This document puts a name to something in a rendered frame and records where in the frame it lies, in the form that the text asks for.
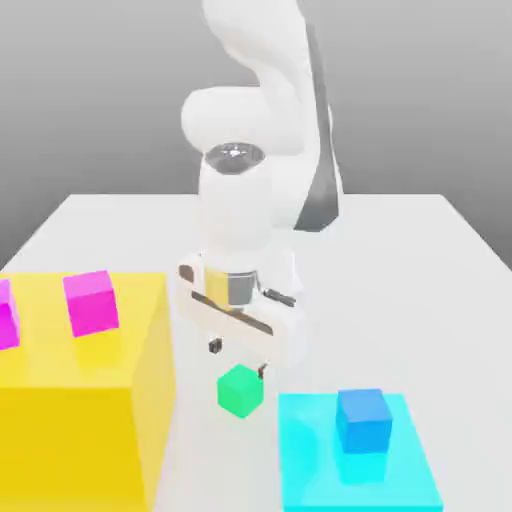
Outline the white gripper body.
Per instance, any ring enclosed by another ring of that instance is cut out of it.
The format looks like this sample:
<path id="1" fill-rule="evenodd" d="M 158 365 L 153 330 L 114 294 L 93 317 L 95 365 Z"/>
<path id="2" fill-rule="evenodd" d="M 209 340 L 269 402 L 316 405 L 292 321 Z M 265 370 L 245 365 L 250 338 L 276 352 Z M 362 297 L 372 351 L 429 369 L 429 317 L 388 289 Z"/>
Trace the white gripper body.
<path id="1" fill-rule="evenodd" d="M 263 361 L 294 366 L 306 354 L 303 311 L 258 294 L 243 311 L 224 311 L 186 284 L 177 286 L 180 313 L 201 329 L 244 346 Z"/>

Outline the small green cube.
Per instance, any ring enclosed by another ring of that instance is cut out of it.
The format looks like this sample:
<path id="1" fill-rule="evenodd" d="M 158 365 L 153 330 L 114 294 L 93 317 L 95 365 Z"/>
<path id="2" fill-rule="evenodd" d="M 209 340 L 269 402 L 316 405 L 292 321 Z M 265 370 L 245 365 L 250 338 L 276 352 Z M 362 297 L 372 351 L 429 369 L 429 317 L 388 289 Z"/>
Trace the small green cube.
<path id="1" fill-rule="evenodd" d="M 238 418 L 246 418 L 264 400 L 264 384 L 258 373 L 237 364 L 217 379 L 218 405 Z"/>

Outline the small blue cube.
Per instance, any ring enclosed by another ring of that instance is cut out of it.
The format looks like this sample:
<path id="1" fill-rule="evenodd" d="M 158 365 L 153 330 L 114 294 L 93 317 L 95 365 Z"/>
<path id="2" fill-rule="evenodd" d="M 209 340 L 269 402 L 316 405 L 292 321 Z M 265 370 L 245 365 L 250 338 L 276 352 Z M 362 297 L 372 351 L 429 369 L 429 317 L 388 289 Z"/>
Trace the small blue cube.
<path id="1" fill-rule="evenodd" d="M 345 453 L 386 453 L 392 426 L 393 417 L 381 389 L 337 393 L 336 427 Z"/>

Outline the small magenta cube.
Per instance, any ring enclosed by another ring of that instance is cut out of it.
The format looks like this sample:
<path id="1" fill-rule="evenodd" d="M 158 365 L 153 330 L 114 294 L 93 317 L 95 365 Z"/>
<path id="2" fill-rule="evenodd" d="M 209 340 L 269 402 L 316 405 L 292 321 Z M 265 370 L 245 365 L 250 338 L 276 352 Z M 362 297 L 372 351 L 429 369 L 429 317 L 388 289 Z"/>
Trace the small magenta cube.
<path id="1" fill-rule="evenodd" d="M 119 327 L 116 296 L 106 270 L 62 278 L 75 338 Z"/>
<path id="2" fill-rule="evenodd" d="M 20 345 L 20 320 L 9 279 L 0 279 L 0 350 Z"/>

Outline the large cyan box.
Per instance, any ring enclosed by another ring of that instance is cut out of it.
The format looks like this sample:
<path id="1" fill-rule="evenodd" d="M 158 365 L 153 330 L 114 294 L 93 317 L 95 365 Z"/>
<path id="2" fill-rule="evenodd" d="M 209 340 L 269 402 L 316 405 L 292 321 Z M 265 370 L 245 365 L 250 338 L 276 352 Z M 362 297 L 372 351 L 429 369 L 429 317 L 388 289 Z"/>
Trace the large cyan box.
<path id="1" fill-rule="evenodd" d="M 334 394 L 279 395 L 282 512 L 444 512 L 405 397 L 385 399 L 389 449 L 359 455 L 342 448 Z"/>

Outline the large yellow box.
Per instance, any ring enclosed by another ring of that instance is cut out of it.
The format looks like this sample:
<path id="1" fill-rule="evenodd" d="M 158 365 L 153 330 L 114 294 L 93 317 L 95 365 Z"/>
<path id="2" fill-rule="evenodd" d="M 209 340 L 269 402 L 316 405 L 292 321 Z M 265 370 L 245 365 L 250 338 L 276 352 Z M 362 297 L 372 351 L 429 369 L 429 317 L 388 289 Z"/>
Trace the large yellow box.
<path id="1" fill-rule="evenodd" d="M 0 512 L 152 512 L 176 396 L 165 275 L 114 274 L 119 327 L 78 338 L 59 274 L 8 279 Z"/>

